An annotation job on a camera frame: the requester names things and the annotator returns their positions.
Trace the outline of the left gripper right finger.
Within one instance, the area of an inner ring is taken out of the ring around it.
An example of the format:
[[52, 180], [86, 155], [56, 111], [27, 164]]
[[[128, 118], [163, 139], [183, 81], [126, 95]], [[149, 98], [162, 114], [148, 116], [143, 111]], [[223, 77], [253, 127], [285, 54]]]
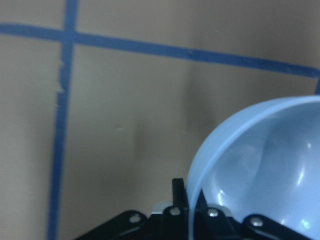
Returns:
[[230, 210], [217, 203], [208, 203], [201, 190], [195, 207], [195, 230], [234, 230]]

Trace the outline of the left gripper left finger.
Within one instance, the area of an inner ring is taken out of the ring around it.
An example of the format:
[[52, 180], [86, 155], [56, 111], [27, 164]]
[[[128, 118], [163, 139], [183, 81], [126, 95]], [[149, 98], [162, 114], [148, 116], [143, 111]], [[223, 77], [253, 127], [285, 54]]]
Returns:
[[189, 204], [182, 178], [172, 179], [172, 204], [165, 208], [162, 221], [166, 225], [187, 225], [189, 216]]

